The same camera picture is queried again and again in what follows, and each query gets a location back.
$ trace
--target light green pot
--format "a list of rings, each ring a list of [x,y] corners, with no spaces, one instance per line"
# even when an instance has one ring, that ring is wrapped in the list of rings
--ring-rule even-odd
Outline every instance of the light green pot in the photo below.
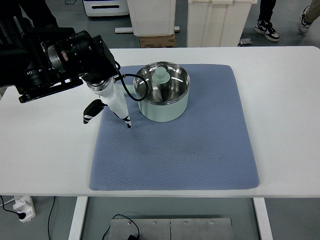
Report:
[[[159,67],[165,68],[170,75],[168,81],[161,82],[153,78]],[[175,63],[163,61],[146,65],[136,74],[146,79],[149,87],[145,100],[138,102],[141,113],[147,119],[155,122],[169,122],[184,113],[190,88],[190,77],[185,69]],[[126,86],[137,98],[143,97],[147,90],[146,84],[138,77],[134,78],[133,85]]]

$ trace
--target white table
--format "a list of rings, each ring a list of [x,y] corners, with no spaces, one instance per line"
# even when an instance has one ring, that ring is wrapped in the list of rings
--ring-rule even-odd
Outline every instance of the white table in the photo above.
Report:
[[[96,96],[84,84],[21,104],[0,101],[0,193],[109,197],[320,197],[320,50],[309,46],[112,49],[122,66],[168,61],[233,69],[260,178],[246,190],[92,191],[100,116],[83,124]]]

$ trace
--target gray floor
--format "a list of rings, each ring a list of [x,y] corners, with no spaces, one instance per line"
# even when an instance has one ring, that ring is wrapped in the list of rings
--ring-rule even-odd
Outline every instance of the gray floor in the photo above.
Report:
[[[315,46],[320,48],[320,20],[308,33],[299,31],[299,15],[311,0],[278,0],[272,16],[273,27],[280,35],[279,42],[270,42],[254,31],[259,15],[259,3],[252,5],[243,38],[251,38],[253,46]],[[60,27],[73,27],[76,32],[87,30],[92,36],[101,35],[109,48],[139,48],[139,38],[133,34],[115,34],[114,28],[131,27],[129,16],[89,18],[82,2],[65,5],[64,0],[47,0]],[[176,0],[176,46],[186,47],[187,0]],[[15,215],[0,209],[0,240],[48,239],[47,223],[53,197],[33,197],[36,217],[21,223]],[[274,240],[320,239],[320,199],[265,200]],[[75,197],[58,197],[51,219],[51,239],[68,239]],[[13,203],[6,205],[12,209]],[[254,208],[250,199],[160,199],[160,198],[103,198],[88,201],[83,228],[83,240],[101,239],[114,214],[128,214],[137,218],[166,216],[229,217],[236,240],[258,239]]]

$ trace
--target white bin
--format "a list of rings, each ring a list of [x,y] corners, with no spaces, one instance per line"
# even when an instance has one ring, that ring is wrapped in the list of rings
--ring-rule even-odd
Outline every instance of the white bin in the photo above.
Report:
[[[123,16],[129,14],[127,0],[83,0],[88,17]]]
[[[236,47],[257,0],[188,0],[187,47]]]
[[[135,36],[175,33],[176,0],[127,0],[127,3]]]

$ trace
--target blue textured mat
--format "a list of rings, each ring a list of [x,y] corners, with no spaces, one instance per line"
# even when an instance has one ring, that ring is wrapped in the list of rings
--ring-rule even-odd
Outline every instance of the blue textured mat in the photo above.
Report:
[[[177,119],[153,122],[129,97],[132,128],[107,107],[103,110],[92,190],[231,190],[259,185],[232,69],[181,66],[190,76],[190,92],[187,108]],[[121,72],[136,73],[141,67],[122,67]]]

